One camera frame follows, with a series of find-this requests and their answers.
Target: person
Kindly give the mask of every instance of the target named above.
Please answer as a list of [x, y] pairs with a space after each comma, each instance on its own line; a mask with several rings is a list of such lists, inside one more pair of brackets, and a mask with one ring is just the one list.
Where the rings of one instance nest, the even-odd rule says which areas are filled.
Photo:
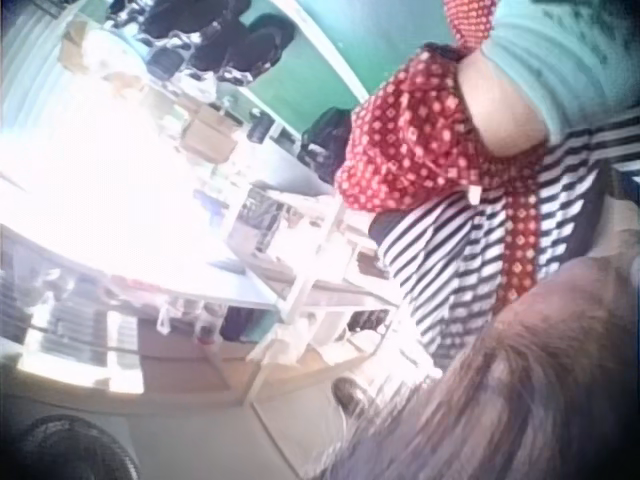
[[447, 0], [458, 45], [427, 45], [354, 112], [336, 188], [375, 213], [369, 234], [443, 371], [589, 251], [611, 166], [640, 156], [640, 29], [625, 5]]
[[505, 308], [440, 381], [361, 421], [313, 478], [637, 478], [640, 232], [614, 238]]

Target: teal wall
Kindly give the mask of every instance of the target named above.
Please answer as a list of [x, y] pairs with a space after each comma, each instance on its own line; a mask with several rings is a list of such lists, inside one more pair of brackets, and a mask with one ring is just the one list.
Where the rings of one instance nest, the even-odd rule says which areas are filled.
[[[441, 0], [298, 0], [342, 53], [369, 92], [427, 41], [450, 43]], [[281, 13], [269, 0], [253, 0], [245, 22]], [[335, 70], [298, 33], [273, 70], [250, 90], [298, 132], [329, 107], [351, 108], [355, 96]]]
[[369, 92], [427, 41], [451, 43], [441, 0], [298, 0]]

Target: shelf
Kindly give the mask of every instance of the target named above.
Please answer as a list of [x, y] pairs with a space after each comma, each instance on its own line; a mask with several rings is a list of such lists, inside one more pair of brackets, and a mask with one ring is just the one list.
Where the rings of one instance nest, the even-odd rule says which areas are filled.
[[257, 398], [264, 400], [336, 378], [362, 364], [368, 358], [367, 354], [357, 352], [348, 343], [345, 343], [344, 347], [349, 349], [349, 352], [356, 353], [335, 365], [327, 363], [313, 348], [307, 349], [296, 366], [261, 366], [258, 362], [239, 359], [222, 360], [215, 365], [222, 371], [231, 389], [240, 396], [246, 394], [247, 387], [253, 383], [258, 369], [265, 369], [266, 375], [257, 396]]

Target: black and white striped top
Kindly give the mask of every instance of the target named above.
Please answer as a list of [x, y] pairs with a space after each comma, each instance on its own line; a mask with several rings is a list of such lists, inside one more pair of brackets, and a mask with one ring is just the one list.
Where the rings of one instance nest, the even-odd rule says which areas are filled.
[[[640, 108], [603, 127], [569, 134], [545, 157], [538, 174], [538, 280], [591, 247], [608, 168], [600, 160], [640, 183]], [[439, 368], [492, 318], [505, 223], [502, 190], [483, 192], [479, 206], [454, 193], [410, 213], [381, 214], [372, 223], [379, 254]]]

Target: hair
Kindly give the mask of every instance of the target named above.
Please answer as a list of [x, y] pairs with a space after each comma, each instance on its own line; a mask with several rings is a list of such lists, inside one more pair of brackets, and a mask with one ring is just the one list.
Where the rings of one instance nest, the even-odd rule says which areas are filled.
[[598, 285], [596, 294], [570, 295], [580, 306], [575, 318], [498, 316], [440, 381], [363, 419], [313, 478], [637, 478], [620, 463], [639, 451], [634, 295], [618, 302], [630, 287], [614, 262], [580, 262], [587, 275], [595, 269]]

